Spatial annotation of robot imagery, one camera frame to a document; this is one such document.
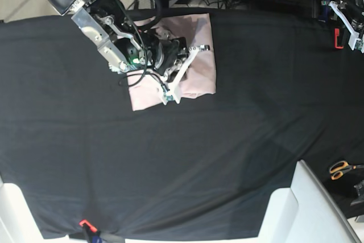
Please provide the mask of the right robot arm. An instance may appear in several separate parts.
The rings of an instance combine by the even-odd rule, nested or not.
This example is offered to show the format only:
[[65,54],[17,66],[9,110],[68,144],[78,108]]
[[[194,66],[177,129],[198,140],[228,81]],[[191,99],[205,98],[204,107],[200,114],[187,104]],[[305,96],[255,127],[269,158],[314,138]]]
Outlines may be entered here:
[[71,14],[80,31],[96,46],[110,70],[127,80],[136,109],[141,102],[180,102],[181,87],[199,53],[210,46],[190,46],[183,36],[157,28],[162,5],[146,23],[132,20],[120,0],[47,0],[60,14]]

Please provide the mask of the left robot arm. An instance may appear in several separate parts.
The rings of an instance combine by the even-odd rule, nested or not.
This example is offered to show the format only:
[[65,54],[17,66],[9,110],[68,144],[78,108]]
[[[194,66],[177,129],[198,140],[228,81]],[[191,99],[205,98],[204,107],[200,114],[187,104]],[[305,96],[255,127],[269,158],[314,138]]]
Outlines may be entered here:
[[318,4],[317,19],[333,29],[334,48],[363,53],[363,0],[318,0]]

